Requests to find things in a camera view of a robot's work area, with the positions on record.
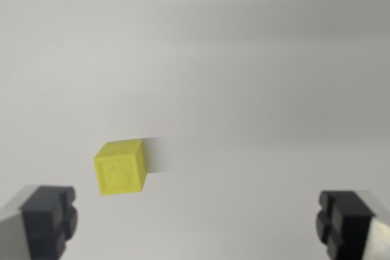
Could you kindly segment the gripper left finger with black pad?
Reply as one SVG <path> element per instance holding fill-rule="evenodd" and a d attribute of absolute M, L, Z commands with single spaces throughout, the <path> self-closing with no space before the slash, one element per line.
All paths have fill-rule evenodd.
<path fill-rule="evenodd" d="M 28 184 L 1 206 L 1 259 L 60 259 L 77 230 L 72 186 Z"/>

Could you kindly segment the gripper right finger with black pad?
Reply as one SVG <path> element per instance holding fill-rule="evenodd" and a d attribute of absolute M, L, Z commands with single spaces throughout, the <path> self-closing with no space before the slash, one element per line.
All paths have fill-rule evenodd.
<path fill-rule="evenodd" d="M 389 259 L 389 208 L 369 191 L 322 191 L 316 232 L 330 259 Z"/>

